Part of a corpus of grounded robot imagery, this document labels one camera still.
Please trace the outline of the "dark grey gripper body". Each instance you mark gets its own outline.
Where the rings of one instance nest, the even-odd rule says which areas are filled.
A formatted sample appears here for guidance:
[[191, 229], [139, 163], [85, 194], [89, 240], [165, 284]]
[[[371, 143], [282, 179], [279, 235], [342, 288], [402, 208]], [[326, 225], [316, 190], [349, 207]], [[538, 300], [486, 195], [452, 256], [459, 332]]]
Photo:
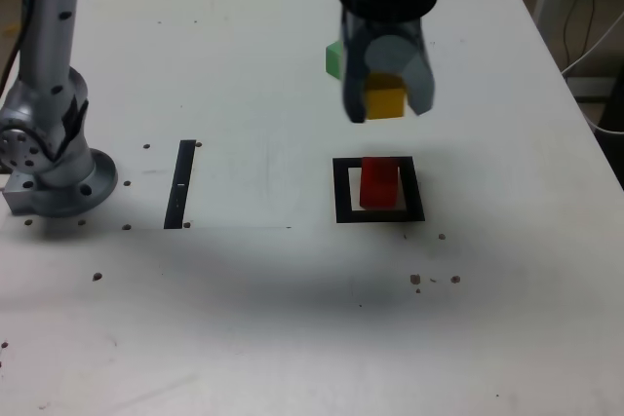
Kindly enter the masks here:
[[421, 19], [408, 22], [380, 22], [362, 19], [352, 14], [345, 7], [340, 14], [340, 38], [345, 49], [348, 49], [358, 36], [364, 35], [367, 44], [381, 36], [397, 36], [405, 39], [418, 48], [423, 47]]

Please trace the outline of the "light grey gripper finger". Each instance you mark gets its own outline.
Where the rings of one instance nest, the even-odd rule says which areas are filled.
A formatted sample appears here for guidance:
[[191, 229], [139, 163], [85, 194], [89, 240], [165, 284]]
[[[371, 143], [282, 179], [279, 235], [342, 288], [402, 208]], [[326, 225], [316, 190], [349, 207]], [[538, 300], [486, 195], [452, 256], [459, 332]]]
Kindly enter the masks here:
[[369, 74], [366, 92], [388, 97], [403, 91], [411, 111], [422, 115], [433, 107], [435, 79], [421, 35], [413, 38], [383, 35], [374, 39], [365, 54]]

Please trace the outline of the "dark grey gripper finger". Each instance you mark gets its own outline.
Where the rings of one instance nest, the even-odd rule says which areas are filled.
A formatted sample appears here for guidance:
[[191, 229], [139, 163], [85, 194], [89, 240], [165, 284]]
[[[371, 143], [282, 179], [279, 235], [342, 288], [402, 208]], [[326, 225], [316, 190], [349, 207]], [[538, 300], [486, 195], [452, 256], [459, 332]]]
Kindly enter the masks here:
[[341, 22], [342, 39], [342, 102], [349, 120], [355, 124], [366, 121], [365, 80], [368, 71], [365, 55], [368, 37], [359, 28], [352, 30], [348, 20]]

